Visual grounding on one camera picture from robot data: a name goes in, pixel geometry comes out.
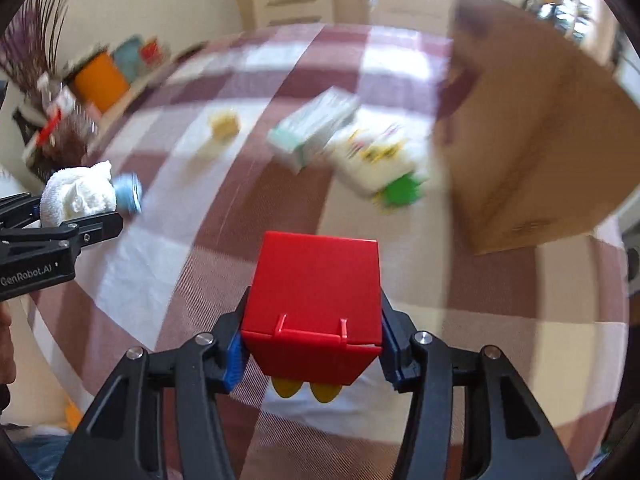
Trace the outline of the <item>blue white roll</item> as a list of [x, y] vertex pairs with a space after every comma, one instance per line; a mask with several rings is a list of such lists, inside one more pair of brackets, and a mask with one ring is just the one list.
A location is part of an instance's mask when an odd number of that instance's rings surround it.
[[120, 174], [114, 177], [112, 185], [116, 197], [116, 210], [125, 214], [142, 211], [143, 188], [136, 174]]

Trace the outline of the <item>small yellow block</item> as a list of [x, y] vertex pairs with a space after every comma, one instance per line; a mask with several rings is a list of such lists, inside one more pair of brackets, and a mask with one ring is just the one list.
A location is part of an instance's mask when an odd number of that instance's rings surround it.
[[227, 142], [238, 135], [241, 129], [239, 115], [234, 110], [226, 110], [209, 117], [212, 137], [219, 142]]

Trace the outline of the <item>checkered tablecloth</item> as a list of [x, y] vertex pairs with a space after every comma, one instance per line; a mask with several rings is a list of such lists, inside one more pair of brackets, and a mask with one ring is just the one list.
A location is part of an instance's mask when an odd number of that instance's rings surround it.
[[[372, 344], [353, 304], [309, 322], [299, 300], [354, 302], [380, 284], [392, 306], [451, 347], [499, 347], [527, 382], [576, 471], [605, 434], [622, 378], [628, 302], [620, 230], [478, 256], [452, 212], [433, 154], [447, 41], [362, 26], [291, 26], [218, 40], [159, 76], [108, 135], [102, 158], [143, 185], [142, 211], [86, 248], [76, 278], [30, 298], [30, 324], [55, 375], [86, 408], [131, 347], [176, 348], [233, 310], [262, 248], [294, 248], [270, 287], [281, 310], [259, 326], [280, 367], [347, 365]], [[325, 160], [294, 172], [267, 141], [326, 89], [361, 101], [360, 125], [397, 133], [425, 174], [422, 196], [387, 209]]]

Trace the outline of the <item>cardboard box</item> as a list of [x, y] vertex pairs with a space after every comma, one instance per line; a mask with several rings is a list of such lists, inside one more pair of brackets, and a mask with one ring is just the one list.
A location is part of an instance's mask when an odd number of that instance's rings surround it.
[[479, 254], [593, 230], [639, 183], [639, 110], [550, 25], [456, 0], [435, 143]]

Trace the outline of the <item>red plastic box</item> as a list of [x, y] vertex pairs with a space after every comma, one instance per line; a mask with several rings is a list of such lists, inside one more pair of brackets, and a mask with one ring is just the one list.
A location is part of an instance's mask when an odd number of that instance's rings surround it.
[[356, 382], [382, 350], [378, 243], [266, 233], [241, 333], [266, 376]]

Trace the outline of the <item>white flower plush toy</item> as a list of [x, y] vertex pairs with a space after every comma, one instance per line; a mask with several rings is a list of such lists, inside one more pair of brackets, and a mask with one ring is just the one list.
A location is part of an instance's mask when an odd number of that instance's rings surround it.
[[326, 159], [352, 192], [386, 208], [410, 206], [423, 196], [426, 137], [413, 128], [346, 127], [329, 142]]

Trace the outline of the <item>white fluffy towel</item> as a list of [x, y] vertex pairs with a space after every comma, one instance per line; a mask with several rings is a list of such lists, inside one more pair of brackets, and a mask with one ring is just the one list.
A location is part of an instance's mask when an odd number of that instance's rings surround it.
[[116, 210], [112, 164], [58, 170], [48, 180], [40, 197], [40, 223], [56, 228], [66, 221]]

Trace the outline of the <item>orange container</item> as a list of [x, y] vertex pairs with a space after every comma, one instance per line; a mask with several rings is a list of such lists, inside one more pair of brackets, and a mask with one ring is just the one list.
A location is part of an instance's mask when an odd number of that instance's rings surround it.
[[89, 58], [70, 80], [76, 96], [103, 114], [129, 90], [130, 84], [111, 55], [103, 50]]

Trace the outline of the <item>teal white medicine box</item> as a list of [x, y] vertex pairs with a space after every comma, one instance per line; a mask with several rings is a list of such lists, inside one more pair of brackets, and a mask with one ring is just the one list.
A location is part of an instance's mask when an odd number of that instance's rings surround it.
[[271, 128], [267, 143], [274, 157], [298, 174], [338, 130], [354, 120], [359, 107], [358, 96], [331, 87]]

